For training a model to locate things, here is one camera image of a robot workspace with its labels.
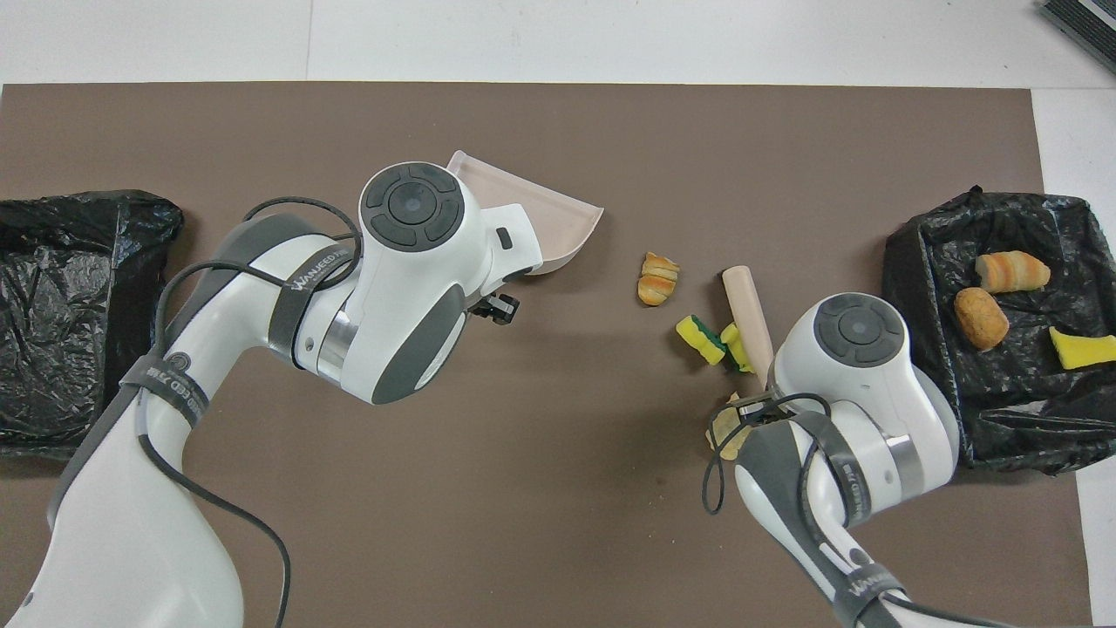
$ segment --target bread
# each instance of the bread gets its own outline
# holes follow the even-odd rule
[[[652,306],[661,305],[674,293],[674,286],[679,280],[679,264],[648,251],[644,257],[639,274],[639,282],[636,284],[639,300]]]
[[[1033,290],[1050,280],[1050,268],[1029,253],[1009,250],[977,258],[980,287],[990,293]]]
[[[965,338],[979,351],[988,351],[1008,336],[1008,318],[1000,303],[983,288],[965,288],[953,299]]]

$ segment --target white tile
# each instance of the white tile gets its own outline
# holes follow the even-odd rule
[[[311,79],[1114,87],[1032,0],[315,0]]]
[[[0,1],[0,80],[306,77],[311,0]]]
[[[1116,242],[1116,89],[1038,89],[1032,98],[1046,191],[1088,200]],[[1076,475],[1093,622],[1116,625],[1116,460]]]

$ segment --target white robotic arm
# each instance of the white robotic arm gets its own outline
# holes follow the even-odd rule
[[[542,263],[520,205],[482,210],[427,163],[373,176],[359,231],[357,259],[290,214],[229,234],[214,254],[223,263],[201,277],[62,473],[46,559],[9,628],[241,626],[228,553],[193,497],[153,465],[181,470],[186,437],[240,355],[270,347],[388,404],[432,380],[470,312],[509,322],[518,301],[492,292]]]
[[[912,603],[847,531],[942,486],[956,466],[956,423],[941,393],[911,365],[898,311],[864,293],[824,299],[788,335],[770,386],[787,402],[768,407],[790,416],[748,435],[737,486],[841,626],[1003,626]]]

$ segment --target brown mat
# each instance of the brown mat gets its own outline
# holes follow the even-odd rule
[[[1041,191],[1019,90],[455,84],[8,85],[0,197],[141,187],[187,213],[172,269],[256,202],[356,213],[369,175],[456,148],[606,207],[566,268],[507,291],[422,394],[369,407],[266,351],[233,370],[186,471],[294,558],[289,626],[836,626],[731,491],[699,485],[704,415],[745,380],[674,337],[730,321],[716,272],[752,267],[778,345],[835,291],[879,288],[883,238],[980,183]],[[682,264],[643,307],[646,250]],[[47,548],[57,466],[0,466],[0,619]],[[271,621],[279,562],[204,506]],[[1074,480],[963,473],[855,531],[914,599],[1087,624]]]

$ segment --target black plastic bag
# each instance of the black plastic bag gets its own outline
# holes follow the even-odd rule
[[[151,348],[181,228],[137,190],[0,201],[0,455],[73,455]]]
[[[978,255],[1004,250],[1042,260],[1050,281],[994,294],[1011,329],[979,354],[953,298],[980,284]],[[887,238],[883,296],[906,319],[915,365],[959,417],[966,466],[1054,475],[1113,453],[1116,365],[1066,371],[1049,334],[1116,332],[1116,265],[1087,202],[973,187]]]

